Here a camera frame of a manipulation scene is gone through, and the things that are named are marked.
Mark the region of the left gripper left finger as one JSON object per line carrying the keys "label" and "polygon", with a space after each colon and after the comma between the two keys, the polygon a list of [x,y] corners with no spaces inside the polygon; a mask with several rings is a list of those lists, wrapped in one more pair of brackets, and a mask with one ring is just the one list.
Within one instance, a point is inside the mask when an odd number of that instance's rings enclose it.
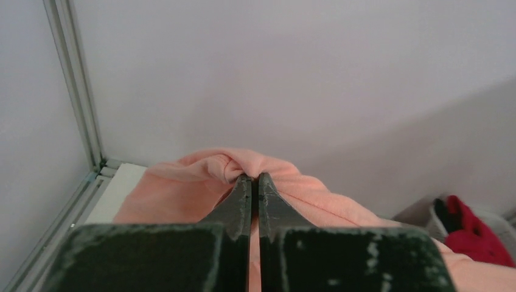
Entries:
{"label": "left gripper left finger", "polygon": [[252,179],[192,224],[89,224],[63,242],[43,291],[247,291]]}

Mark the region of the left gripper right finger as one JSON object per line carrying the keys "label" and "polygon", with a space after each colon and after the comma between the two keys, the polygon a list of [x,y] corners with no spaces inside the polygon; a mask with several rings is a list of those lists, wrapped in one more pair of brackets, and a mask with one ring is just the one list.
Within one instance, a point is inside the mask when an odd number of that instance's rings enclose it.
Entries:
{"label": "left gripper right finger", "polygon": [[455,291],[434,241],[418,228],[319,228],[257,183],[263,291]]}

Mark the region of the salmon pink t-shirt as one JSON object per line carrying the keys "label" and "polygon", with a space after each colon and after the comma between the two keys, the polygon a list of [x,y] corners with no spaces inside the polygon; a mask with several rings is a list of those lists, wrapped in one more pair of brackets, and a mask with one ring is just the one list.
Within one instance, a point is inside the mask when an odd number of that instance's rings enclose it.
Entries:
{"label": "salmon pink t-shirt", "polygon": [[[332,193],[293,164],[251,150],[219,148],[149,167],[126,197],[114,223],[196,223],[231,191],[241,174],[269,173],[279,194],[319,227],[400,227],[351,198]],[[253,219],[249,291],[261,291],[259,236]],[[458,291],[515,291],[515,268],[473,261],[434,240]]]}

